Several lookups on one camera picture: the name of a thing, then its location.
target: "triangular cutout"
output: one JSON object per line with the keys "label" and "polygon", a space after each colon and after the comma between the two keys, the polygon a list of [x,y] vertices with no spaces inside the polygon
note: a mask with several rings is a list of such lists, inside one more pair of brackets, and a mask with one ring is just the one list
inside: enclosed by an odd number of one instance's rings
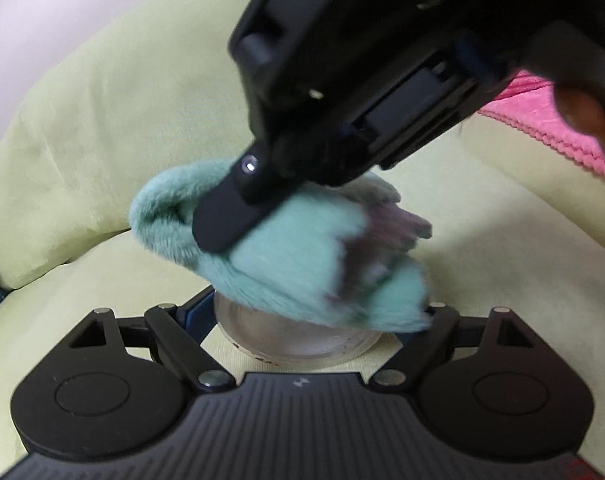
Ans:
{"label": "triangular cutout", "polygon": [[103,324],[98,320],[93,320],[89,323],[85,331],[70,344],[70,348],[87,348],[90,346],[105,345],[106,339]]}
{"label": "triangular cutout", "polygon": [[498,344],[500,346],[519,346],[523,348],[534,347],[531,341],[518,330],[518,327],[510,319],[503,319],[500,323]]}

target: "plastic container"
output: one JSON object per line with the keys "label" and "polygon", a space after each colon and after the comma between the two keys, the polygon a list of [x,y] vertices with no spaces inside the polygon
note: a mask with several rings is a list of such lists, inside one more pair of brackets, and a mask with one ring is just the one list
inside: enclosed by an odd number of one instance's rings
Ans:
{"label": "plastic container", "polygon": [[369,350],[381,332],[333,328],[266,314],[216,293],[218,326],[246,354],[268,364],[326,368]]}

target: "ribbed black surface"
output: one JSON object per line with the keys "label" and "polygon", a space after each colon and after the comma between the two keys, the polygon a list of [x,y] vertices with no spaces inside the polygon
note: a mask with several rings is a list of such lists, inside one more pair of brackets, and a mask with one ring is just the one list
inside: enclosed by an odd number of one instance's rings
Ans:
{"label": "ribbed black surface", "polygon": [[530,465],[470,458],[442,444],[399,396],[355,374],[248,374],[199,397],[162,442],[105,463],[32,455],[3,480],[566,480],[575,457]]}

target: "teal cloth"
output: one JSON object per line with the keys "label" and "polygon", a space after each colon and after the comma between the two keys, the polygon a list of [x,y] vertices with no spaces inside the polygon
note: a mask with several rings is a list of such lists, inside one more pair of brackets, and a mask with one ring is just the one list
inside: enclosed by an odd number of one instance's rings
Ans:
{"label": "teal cloth", "polygon": [[330,299],[343,278],[345,241],[367,229],[367,207],[400,200],[390,184],[373,173],[339,189],[306,184],[228,254],[213,255],[195,243],[191,218],[230,164],[197,162],[152,179],[130,208],[135,237],[204,277],[230,300],[270,314],[383,332],[428,328],[423,270],[406,251],[380,282],[362,291],[355,308]]}

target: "circular cover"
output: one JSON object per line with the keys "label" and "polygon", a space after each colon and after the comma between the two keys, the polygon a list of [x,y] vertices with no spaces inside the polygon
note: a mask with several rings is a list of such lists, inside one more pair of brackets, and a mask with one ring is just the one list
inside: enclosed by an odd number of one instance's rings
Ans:
{"label": "circular cover", "polygon": [[316,325],[266,314],[215,295],[222,333],[246,354],[268,364],[324,368],[369,350],[380,332]]}

